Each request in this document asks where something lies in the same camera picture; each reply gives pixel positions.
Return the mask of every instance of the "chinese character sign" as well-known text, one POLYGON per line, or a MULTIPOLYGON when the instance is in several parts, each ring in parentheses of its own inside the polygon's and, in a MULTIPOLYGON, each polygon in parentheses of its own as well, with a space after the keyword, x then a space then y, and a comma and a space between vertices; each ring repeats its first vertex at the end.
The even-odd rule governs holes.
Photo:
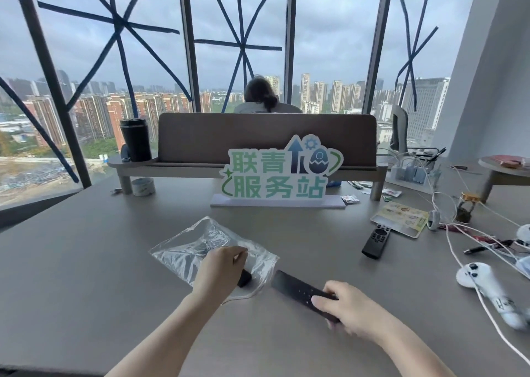
POLYGON ((344 161, 313 134, 294 135, 283 150, 231 149, 229 157, 221 171, 225 196, 275 200, 323 199, 328 176, 344 161))

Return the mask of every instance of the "hair bun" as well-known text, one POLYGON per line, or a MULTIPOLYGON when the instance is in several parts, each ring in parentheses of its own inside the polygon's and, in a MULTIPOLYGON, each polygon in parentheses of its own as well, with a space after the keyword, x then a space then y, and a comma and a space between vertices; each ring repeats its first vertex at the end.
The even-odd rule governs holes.
POLYGON ((272 108, 274 108, 278 104, 278 98, 275 95, 267 95, 263 97, 263 106, 265 106, 265 109, 267 109, 269 112, 272 108))

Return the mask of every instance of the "clear plastic bag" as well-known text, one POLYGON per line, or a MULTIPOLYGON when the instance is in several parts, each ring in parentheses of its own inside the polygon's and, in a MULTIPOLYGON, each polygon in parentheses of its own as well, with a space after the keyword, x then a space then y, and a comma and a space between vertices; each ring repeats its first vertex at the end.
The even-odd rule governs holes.
POLYGON ((271 280, 279 257, 252 240, 239 237, 208 216, 153 247, 149 253, 193 286, 202 259, 210 250, 221 246, 246 247, 245 269, 252 274, 252 280, 242 288, 237 286, 225 302, 250 298, 271 280))

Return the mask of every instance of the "egg icon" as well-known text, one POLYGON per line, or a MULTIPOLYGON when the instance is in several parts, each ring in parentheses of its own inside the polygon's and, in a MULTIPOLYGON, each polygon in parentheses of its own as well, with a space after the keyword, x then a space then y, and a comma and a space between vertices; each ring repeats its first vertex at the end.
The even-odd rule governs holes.
POLYGON ((328 168, 328 153, 324 148, 318 148, 309 159, 309 170, 313 173, 324 173, 328 168))

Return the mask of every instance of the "cloud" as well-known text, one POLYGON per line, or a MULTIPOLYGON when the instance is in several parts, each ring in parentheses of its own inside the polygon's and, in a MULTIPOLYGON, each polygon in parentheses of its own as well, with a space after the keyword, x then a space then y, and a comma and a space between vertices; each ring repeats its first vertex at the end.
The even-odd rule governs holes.
MULTIPOLYGON (((98 0, 42 0, 76 10, 109 16, 98 0)), ((245 29, 261 0, 242 0, 245 29)), ((423 0, 406 0, 414 39, 423 0)), ((123 13, 129 0, 116 0, 123 13)), ((222 0, 239 35, 237 0, 222 0)), ((450 76, 472 0, 429 0, 421 40, 435 25, 440 30, 415 60, 417 76, 450 76)), ((301 73, 312 80, 355 82, 366 78, 372 49, 379 0, 297 0, 294 83, 301 73)), ((216 0, 191 0, 195 38, 234 41, 216 0)), ((0 0, 0 74, 4 77, 36 79, 42 76, 38 60, 17 0, 0 0)), ((80 81, 91 68, 112 35, 113 26, 38 9, 47 43, 57 68, 80 81)), ((248 43, 285 44, 286 0, 268 0, 256 19, 248 43)), ((179 0, 139 0, 131 20, 182 30, 179 0)), ((188 86, 183 37, 175 34, 138 32, 188 86)), ((399 0, 392 0, 381 54, 379 76, 385 88, 393 84, 406 62, 403 13, 399 0)), ((173 80, 127 31, 123 43, 133 84, 173 86, 173 80)), ((195 45, 201 89, 229 85, 237 48, 195 45)), ((250 51, 256 74, 283 75, 284 52, 250 51)), ((115 81, 125 87, 116 47, 111 50, 95 78, 115 81)), ((235 88, 242 88, 242 69, 235 88)))

